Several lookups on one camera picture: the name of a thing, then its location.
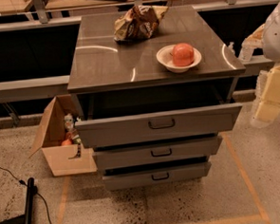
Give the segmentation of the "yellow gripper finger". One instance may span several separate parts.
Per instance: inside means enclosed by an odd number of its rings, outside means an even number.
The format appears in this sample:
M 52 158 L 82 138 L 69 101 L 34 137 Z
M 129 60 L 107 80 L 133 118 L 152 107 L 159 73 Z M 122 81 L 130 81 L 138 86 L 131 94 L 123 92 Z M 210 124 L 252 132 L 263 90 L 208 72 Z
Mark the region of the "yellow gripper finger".
M 261 70 L 257 78 L 251 125 L 262 128 L 273 123 L 280 114 L 280 64 L 270 71 Z
M 243 42 L 242 47 L 247 48 L 262 48 L 262 39 L 264 33 L 264 24 L 259 26 L 250 36 L 248 36 Z

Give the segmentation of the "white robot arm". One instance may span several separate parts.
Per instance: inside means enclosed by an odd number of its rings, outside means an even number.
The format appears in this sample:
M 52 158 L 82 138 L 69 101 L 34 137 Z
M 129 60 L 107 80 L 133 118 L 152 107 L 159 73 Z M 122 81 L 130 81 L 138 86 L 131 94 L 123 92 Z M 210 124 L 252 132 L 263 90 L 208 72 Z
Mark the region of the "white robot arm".
M 280 114 L 280 2 L 266 22 L 242 42 L 239 59 L 248 62 L 256 48 L 263 49 L 266 59 L 275 65 L 269 72 L 261 71 L 256 84 L 251 124 L 266 127 Z

